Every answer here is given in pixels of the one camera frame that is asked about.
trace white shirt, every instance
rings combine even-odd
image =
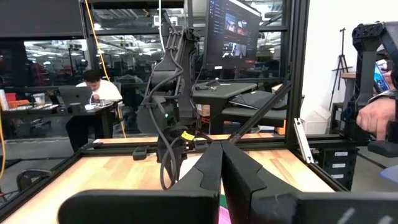
[[[85,82],[77,84],[76,87],[87,86]],[[122,96],[118,88],[111,82],[106,80],[101,80],[99,83],[99,88],[93,91],[93,94],[97,94],[100,100],[121,100]]]

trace white wall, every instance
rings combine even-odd
[[[301,118],[313,123],[327,121],[331,90],[341,52],[340,29],[346,28],[345,55],[348,66],[355,71],[356,51],[351,33],[360,23],[398,21],[397,0],[311,0],[308,20],[307,47]],[[345,85],[335,89],[333,102],[344,100]],[[325,133],[325,128],[310,130],[312,134]]]

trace wooden tabletop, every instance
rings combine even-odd
[[[209,135],[213,140],[224,140],[228,139],[230,134],[215,134]],[[257,134],[245,134],[242,139],[256,139],[256,138],[273,138],[272,134],[269,133],[257,133]],[[123,143],[153,143],[157,142],[156,137],[134,137],[134,138],[117,138],[117,139],[97,139],[94,142],[100,142],[104,144],[123,144]]]
[[[301,191],[332,192],[288,150],[252,151],[248,154],[269,172]],[[144,161],[134,161],[131,156],[81,158],[3,223],[57,223],[62,202],[82,190],[161,189],[159,169],[155,156]]]

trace cup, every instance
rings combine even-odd
[[[37,106],[43,106],[45,104],[44,93],[33,94],[33,97],[35,98]]]

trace monitor screen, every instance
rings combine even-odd
[[[256,62],[260,12],[238,0],[210,0],[204,67],[248,68]]]
[[[389,90],[388,83],[383,77],[383,74],[381,73],[380,68],[378,65],[374,66],[374,76],[373,76],[374,82],[375,82],[375,88],[377,93],[382,93],[384,91]]]

